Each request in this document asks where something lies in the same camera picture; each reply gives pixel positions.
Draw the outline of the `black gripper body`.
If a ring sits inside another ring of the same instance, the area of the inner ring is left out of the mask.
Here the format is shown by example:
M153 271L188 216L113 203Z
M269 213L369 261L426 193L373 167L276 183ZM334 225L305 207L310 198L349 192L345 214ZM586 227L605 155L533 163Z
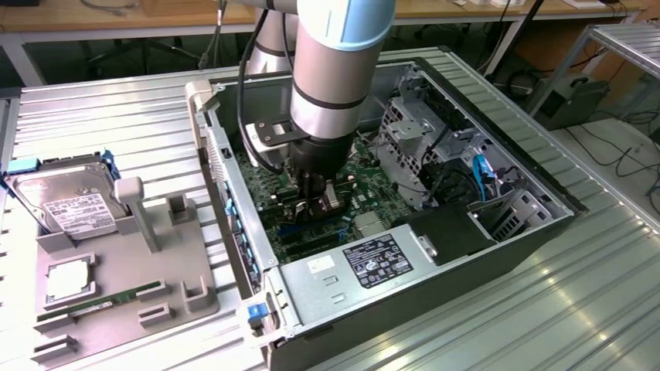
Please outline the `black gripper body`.
M310 179L334 179L348 161L353 138L353 134L334 139L310 136L289 142L289 160L296 182L302 182L305 175Z

